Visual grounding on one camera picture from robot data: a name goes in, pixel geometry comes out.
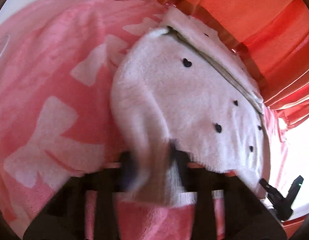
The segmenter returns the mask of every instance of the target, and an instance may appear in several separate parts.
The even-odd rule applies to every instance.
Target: red fabric
[[[158,1],[216,29],[289,129],[309,117],[309,11],[302,0]]]

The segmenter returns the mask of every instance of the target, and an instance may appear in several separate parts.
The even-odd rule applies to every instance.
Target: black heart
[[[222,131],[221,125],[215,123],[215,128],[216,128],[216,131],[217,131],[218,133],[221,133],[221,131]]]
[[[186,58],[182,60],[182,63],[185,67],[191,67],[192,65],[191,61],[187,60]]]

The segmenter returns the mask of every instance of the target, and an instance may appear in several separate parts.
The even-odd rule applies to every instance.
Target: curtain fold
[[[218,31],[288,129],[309,117],[309,10],[302,0],[158,0]]]

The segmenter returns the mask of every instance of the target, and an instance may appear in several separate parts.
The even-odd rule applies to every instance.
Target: pink blanket with bows
[[[109,106],[112,78],[165,11],[155,0],[39,0],[0,27],[0,210],[19,237],[70,176],[125,149]],[[87,199],[93,239],[95,194]],[[117,212],[123,240],[190,237],[192,205],[118,201]]]

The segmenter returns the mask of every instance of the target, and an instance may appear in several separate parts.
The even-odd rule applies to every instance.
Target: red curtain
[[[291,129],[309,117],[309,11],[302,0],[158,0],[219,33]]]

